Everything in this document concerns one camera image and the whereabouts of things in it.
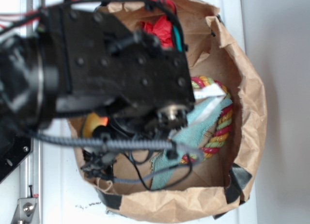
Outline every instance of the metal clamp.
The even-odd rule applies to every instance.
[[[11,224],[40,224],[38,198],[19,199]]]

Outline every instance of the red tissue paper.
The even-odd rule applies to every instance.
[[[171,38],[172,24],[167,20],[166,16],[162,16],[153,25],[151,22],[142,21],[142,28],[150,34],[157,36],[160,40],[163,48],[173,48],[173,42]]]

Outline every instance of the paper bag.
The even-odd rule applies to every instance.
[[[219,9],[199,0],[173,0],[188,44],[187,60],[192,76],[212,77],[224,84],[233,100],[232,131],[219,153],[194,168],[182,183],[156,192],[141,184],[124,185],[99,178],[83,178],[94,186],[107,208],[121,215],[155,223],[179,223],[219,215],[249,199],[249,194],[264,149],[267,110],[264,85],[245,53],[227,32],[217,15]],[[155,22],[163,14],[148,12],[141,3],[112,3],[98,11],[113,12],[130,30],[141,21]],[[78,136],[84,119],[71,119],[72,135]],[[77,164],[85,161],[76,149]],[[145,157],[137,152],[136,160]],[[139,167],[142,176],[151,163]],[[177,170],[171,180],[187,169]],[[114,174],[138,178],[133,166],[117,157]]]

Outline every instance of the wall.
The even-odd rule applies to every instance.
[[[310,222],[310,0],[242,0],[246,52],[267,91],[259,224]]]

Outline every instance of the screw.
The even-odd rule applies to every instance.
[[[96,23],[100,23],[102,21],[102,15],[98,12],[94,13],[93,19]]]
[[[174,66],[179,66],[180,65],[180,61],[178,59],[174,59],[173,65]]]
[[[29,217],[34,211],[34,206],[33,206],[33,204],[28,202],[24,205],[23,210],[24,210],[25,214]]]
[[[72,20],[77,20],[78,19],[78,13],[75,10],[71,10],[69,13],[69,16]]]
[[[28,152],[28,151],[29,151],[29,147],[24,146],[24,147],[23,147],[23,151],[24,151],[24,152]]]
[[[142,84],[144,86],[147,86],[149,84],[148,80],[147,79],[142,79]]]
[[[144,64],[144,59],[143,59],[143,58],[138,58],[138,63],[139,63],[140,65],[143,65],[143,64]]]
[[[178,79],[178,84],[179,84],[180,87],[184,87],[184,86],[185,86],[185,83],[186,83],[186,81],[185,81],[184,78],[180,77],[180,78]]]
[[[79,65],[79,66],[83,66],[84,65],[84,59],[83,58],[77,58],[76,59],[76,63]]]
[[[101,64],[102,66],[104,66],[104,67],[107,67],[107,66],[108,66],[108,61],[107,61],[107,59],[105,59],[105,58],[101,59],[101,60],[100,60],[100,64]]]

